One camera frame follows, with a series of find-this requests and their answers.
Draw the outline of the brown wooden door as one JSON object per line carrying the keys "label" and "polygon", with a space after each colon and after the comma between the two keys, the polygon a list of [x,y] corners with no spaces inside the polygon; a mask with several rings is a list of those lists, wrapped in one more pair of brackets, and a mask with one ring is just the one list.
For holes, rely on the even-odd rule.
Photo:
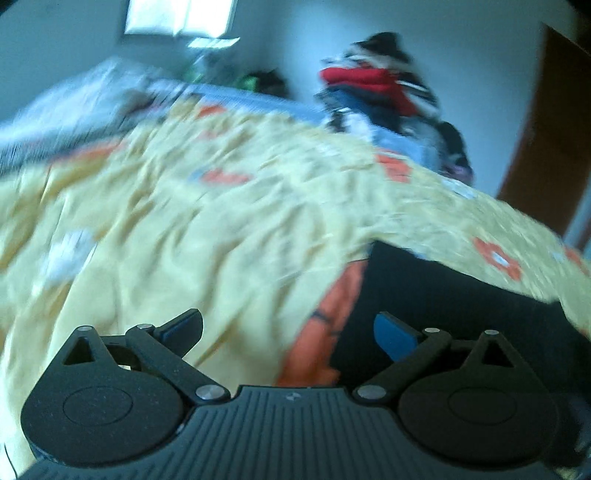
{"label": "brown wooden door", "polygon": [[497,198],[564,236],[590,176],[590,54],[547,26],[535,93]]}

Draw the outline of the black pants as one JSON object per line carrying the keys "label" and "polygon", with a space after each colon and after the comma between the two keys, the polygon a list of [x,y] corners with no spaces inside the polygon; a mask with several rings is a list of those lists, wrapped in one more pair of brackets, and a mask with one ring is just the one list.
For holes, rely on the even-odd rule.
{"label": "black pants", "polygon": [[355,388],[392,365],[374,335],[381,312],[417,331],[435,327],[457,340],[497,330],[549,391],[590,393],[590,342],[558,302],[489,285],[381,241],[370,246],[359,297],[329,362],[339,385]]}

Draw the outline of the yellow floral bed sheet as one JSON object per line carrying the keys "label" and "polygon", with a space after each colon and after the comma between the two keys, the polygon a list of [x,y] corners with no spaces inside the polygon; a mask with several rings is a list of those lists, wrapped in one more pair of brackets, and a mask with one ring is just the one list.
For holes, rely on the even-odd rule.
{"label": "yellow floral bed sheet", "polygon": [[557,300],[590,330],[590,264],[461,183],[280,113],[179,101],[158,123],[1,182],[1,475],[33,461],[21,408],[74,328],[121,334],[189,308],[188,360],[269,384],[349,262],[382,240]]}

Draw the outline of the bright window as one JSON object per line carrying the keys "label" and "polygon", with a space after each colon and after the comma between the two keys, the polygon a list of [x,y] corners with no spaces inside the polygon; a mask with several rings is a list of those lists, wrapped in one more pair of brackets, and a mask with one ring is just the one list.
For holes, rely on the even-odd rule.
{"label": "bright window", "polygon": [[233,0],[131,0],[126,35],[218,38],[231,26]]}

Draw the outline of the blue grey blanket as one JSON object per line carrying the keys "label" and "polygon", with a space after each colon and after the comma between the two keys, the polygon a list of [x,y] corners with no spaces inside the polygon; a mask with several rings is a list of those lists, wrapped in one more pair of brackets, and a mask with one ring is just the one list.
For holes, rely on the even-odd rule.
{"label": "blue grey blanket", "polygon": [[1,123],[1,174],[46,163],[99,140],[159,121],[181,99],[254,112],[278,111],[318,124],[322,112],[300,102],[166,76],[157,67],[111,57],[44,91]]}

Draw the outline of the pile of assorted clothes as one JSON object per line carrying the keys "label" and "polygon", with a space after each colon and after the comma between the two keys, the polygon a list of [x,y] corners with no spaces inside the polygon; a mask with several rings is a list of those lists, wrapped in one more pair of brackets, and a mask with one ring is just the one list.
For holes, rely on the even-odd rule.
{"label": "pile of assorted clothes", "polygon": [[424,81],[400,35],[380,32],[322,60],[318,100],[363,114],[372,124],[405,136],[427,154],[436,172],[467,185],[474,170],[460,131],[445,121],[439,99]]}

